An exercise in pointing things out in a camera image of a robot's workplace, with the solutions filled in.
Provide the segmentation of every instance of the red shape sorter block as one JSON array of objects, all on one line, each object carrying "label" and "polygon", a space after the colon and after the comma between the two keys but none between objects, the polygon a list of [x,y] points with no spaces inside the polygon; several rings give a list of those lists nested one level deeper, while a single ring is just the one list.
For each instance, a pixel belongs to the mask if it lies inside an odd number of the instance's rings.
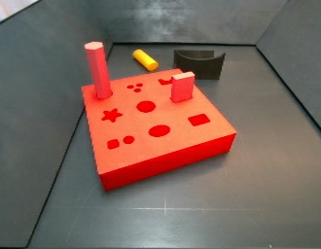
[{"label": "red shape sorter block", "polygon": [[105,190],[229,151],[236,135],[200,90],[170,101],[178,69],[112,81],[113,95],[96,97],[82,87],[97,172]]}]

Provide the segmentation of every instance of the hole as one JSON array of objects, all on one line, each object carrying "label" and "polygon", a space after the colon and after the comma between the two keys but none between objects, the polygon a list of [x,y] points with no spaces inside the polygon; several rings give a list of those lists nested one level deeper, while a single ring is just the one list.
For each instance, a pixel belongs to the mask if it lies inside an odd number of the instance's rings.
[{"label": "hole", "polygon": [[136,108],[141,113],[149,113],[154,110],[156,104],[152,101],[141,101]]},{"label": "hole", "polygon": [[166,81],[166,80],[162,80],[162,79],[158,79],[158,82],[160,84],[164,86],[164,85],[168,85],[168,84],[172,84],[172,77],[170,79]]},{"label": "hole", "polygon": [[124,142],[125,144],[130,144],[130,143],[133,142],[133,140],[134,140],[134,138],[133,138],[132,136],[125,136],[125,137],[122,138],[122,142]]},{"label": "hole", "polygon": [[108,149],[109,150],[114,149],[117,147],[118,147],[118,141],[117,141],[117,139],[113,139],[113,140],[108,141]]},{"label": "hole", "polygon": [[156,125],[149,129],[149,135],[154,137],[165,136],[169,133],[169,127],[164,124]]},{"label": "hole", "polygon": [[113,108],[110,111],[104,111],[102,121],[114,122],[116,118],[121,117],[122,115],[117,112],[117,109]]},{"label": "hole", "polygon": [[205,114],[199,114],[188,118],[188,121],[192,126],[203,125],[209,122],[209,119]]}]

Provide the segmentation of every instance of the gray wall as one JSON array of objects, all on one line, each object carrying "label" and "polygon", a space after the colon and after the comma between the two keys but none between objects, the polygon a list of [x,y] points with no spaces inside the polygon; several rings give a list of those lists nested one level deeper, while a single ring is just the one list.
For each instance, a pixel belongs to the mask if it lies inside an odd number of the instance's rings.
[{"label": "gray wall", "polygon": [[108,40],[86,9],[41,1],[0,25],[0,246],[27,243],[82,111],[82,45]]},{"label": "gray wall", "polygon": [[291,0],[256,46],[321,126],[321,0]]},{"label": "gray wall", "polygon": [[114,42],[253,45],[285,0],[90,0]]}]

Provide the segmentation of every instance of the black arch block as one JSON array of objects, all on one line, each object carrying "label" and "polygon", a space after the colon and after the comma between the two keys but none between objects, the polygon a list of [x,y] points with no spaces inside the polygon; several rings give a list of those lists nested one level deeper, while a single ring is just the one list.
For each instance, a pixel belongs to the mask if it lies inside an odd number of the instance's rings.
[{"label": "black arch block", "polygon": [[173,51],[173,66],[192,71],[197,80],[219,80],[224,57],[213,57],[213,51]]}]

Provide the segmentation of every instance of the red rectangular block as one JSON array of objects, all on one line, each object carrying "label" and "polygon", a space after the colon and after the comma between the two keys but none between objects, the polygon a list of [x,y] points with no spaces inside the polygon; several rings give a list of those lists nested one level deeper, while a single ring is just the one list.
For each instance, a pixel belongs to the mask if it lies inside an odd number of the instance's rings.
[{"label": "red rectangular block", "polygon": [[200,90],[170,101],[178,69],[112,81],[113,95],[98,99],[82,87],[97,172],[112,190],[229,151],[236,135]]},{"label": "red rectangular block", "polygon": [[170,99],[178,102],[192,98],[195,85],[195,74],[192,72],[176,74],[172,76]]}]

